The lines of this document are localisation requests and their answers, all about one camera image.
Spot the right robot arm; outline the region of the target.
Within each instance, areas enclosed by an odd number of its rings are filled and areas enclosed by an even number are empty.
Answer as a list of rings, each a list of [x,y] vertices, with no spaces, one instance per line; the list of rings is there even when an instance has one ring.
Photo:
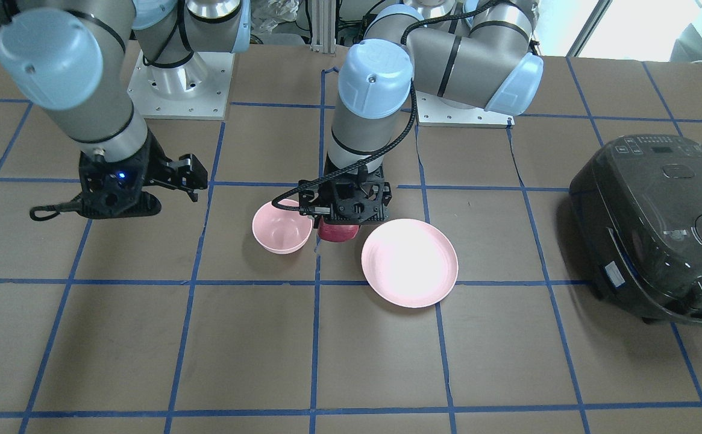
[[[32,220],[156,215],[161,204],[150,186],[198,201],[208,186],[204,165],[191,153],[170,159],[119,81],[127,41],[140,44],[149,93],[199,115],[201,97],[223,93],[202,53],[248,49],[249,1],[4,1],[2,8],[1,66],[80,149],[81,192],[32,208]]]

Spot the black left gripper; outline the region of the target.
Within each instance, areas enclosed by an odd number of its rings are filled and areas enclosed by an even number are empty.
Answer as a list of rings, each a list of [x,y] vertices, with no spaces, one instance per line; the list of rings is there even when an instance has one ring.
[[[298,193],[298,208],[328,225],[378,225],[389,219],[391,184],[384,168],[359,168]]]

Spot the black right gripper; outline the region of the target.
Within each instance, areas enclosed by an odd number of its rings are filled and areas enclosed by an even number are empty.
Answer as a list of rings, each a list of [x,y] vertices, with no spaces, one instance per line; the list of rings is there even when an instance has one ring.
[[[119,219],[156,215],[160,202],[144,192],[146,186],[182,190],[191,201],[208,188],[207,168],[194,154],[171,160],[153,133],[131,157],[106,162],[81,152],[78,162],[81,203],[78,214],[88,219]]]

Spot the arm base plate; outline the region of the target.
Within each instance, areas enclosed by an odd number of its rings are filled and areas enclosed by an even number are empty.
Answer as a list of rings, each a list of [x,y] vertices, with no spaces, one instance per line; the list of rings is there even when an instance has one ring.
[[[426,127],[507,128],[515,125],[513,116],[473,107],[442,97],[416,92],[419,125]]]
[[[127,90],[146,119],[223,121],[233,53],[197,52],[173,69],[148,66],[139,53]]]

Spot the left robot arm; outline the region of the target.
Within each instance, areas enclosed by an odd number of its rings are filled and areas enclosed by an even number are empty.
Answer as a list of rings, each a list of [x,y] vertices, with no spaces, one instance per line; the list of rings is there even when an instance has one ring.
[[[324,174],[274,206],[317,223],[380,224],[392,197],[382,162],[416,123],[417,92],[510,116],[530,106],[544,70],[530,47],[540,2],[467,1],[429,18],[418,5],[384,8],[349,49]]]

